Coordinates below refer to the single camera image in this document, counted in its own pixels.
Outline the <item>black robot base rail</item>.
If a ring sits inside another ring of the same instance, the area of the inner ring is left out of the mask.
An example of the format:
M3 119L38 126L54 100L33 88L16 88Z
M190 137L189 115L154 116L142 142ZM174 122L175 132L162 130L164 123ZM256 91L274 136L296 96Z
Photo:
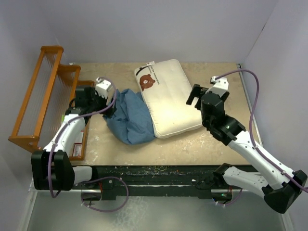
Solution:
M218 166L93 166L90 184L74 185L114 200L117 196L197 197L223 204L235 198L237 187L216 182Z

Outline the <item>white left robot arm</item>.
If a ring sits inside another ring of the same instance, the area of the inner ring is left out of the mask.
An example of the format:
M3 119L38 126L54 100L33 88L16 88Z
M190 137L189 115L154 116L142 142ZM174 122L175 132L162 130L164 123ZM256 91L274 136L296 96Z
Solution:
M115 89L114 84L106 79L94 86L76 87L75 96L69 102L59 130L41 151L34 151L31 155L35 189L48 190L52 197L56 197L54 191L69 191L79 183L89 189L97 187L99 177L92 172L92 167L73 167L69 154L93 115L113 115L116 110L116 96L109 100L108 94Z

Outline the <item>orange wooden tiered rack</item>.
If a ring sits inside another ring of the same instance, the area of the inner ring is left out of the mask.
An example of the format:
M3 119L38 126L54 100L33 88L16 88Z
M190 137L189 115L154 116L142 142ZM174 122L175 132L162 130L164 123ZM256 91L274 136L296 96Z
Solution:
M32 153L55 136L76 87L93 86L80 80L80 66L61 63L61 46L42 46L16 123L8 140Z

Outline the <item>red white small box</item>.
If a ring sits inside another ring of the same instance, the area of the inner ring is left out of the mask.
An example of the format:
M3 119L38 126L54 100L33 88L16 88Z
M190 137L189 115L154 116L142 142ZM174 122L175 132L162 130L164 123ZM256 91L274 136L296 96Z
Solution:
M72 157L82 156L83 136L84 136L84 131L82 130L75 139L74 147L72 151Z

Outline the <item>white pillow tag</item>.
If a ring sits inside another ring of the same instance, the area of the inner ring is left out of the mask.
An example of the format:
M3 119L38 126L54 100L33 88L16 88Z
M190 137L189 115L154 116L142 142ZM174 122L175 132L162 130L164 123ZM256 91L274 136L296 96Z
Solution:
M155 64L154 61L151 61L151 62L146 63L147 66L154 65L154 64Z

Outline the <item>white pillow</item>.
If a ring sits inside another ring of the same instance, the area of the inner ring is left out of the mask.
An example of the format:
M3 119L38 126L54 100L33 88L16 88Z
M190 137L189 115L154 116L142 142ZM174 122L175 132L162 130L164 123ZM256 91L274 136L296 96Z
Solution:
M153 122L154 134L166 139L202 126L201 115L186 101L192 86L176 59L134 70Z

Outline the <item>blue pillowcase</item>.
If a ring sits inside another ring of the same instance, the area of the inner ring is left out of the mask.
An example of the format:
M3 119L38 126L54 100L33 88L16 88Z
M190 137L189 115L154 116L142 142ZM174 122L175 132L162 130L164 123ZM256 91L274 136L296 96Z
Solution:
M108 128L120 141L128 145L151 142L155 139L152 118L140 92L116 90L116 111L104 117Z

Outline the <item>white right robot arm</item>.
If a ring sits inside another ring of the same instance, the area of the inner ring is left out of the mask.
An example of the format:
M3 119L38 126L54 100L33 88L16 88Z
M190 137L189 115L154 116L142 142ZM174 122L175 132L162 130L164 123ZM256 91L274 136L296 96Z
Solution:
M214 183L219 188L228 185L248 190L264 199L274 211L284 214L304 191L308 179L302 170L294 171L274 158L260 146L245 126L226 114L224 103L229 96L226 89L203 88L195 84L186 102L198 101L195 108L201 112L202 125L217 141L244 157L257 174L222 164L214 172Z

